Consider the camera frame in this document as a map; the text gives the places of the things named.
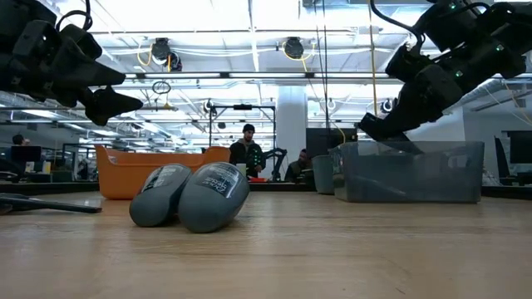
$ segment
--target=column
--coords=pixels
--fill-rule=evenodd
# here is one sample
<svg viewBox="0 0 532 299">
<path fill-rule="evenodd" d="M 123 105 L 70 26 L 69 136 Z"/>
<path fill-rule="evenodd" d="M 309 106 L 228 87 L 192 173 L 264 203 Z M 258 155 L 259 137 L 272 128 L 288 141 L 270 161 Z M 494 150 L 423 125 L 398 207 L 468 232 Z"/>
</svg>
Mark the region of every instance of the column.
<svg viewBox="0 0 532 299">
<path fill-rule="evenodd" d="M 277 99 L 277 147 L 287 150 L 285 159 L 292 163 L 307 146 L 306 86 L 280 86 Z"/>
</svg>

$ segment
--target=orange plastic tub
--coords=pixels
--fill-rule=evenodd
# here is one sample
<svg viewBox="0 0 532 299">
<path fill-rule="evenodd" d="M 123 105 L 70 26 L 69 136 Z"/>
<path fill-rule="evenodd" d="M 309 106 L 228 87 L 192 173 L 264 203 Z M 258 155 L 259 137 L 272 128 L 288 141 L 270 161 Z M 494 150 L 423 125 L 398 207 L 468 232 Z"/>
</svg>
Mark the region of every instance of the orange plastic tub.
<svg viewBox="0 0 532 299">
<path fill-rule="evenodd" d="M 204 154 L 137 154 L 96 146 L 100 193 L 106 199 L 133 199 L 152 171 L 167 164 L 182 164 L 193 172 L 213 162 L 229 162 L 225 147 L 209 147 Z"/>
</svg>

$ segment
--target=gray bin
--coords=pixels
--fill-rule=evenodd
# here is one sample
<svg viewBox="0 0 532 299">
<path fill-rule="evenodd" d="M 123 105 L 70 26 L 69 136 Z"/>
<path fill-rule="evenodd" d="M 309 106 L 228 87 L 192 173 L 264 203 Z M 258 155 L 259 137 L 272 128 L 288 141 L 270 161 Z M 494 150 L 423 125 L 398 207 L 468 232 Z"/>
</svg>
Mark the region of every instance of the gray bin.
<svg viewBox="0 0 532 299">
<path fill-rule="evenodd" d="M 358 203 L 478 203 L 483 142 L 417 141 L 424 154 L 393 143 L 346 143 L 331 150 L 334 194 Z"/>
<path fill-rule="evenodd" d="M 333 158 L 319 155 L 313 158 L 314 184 L 319 194 L 334 195 Z"/>
</svg>

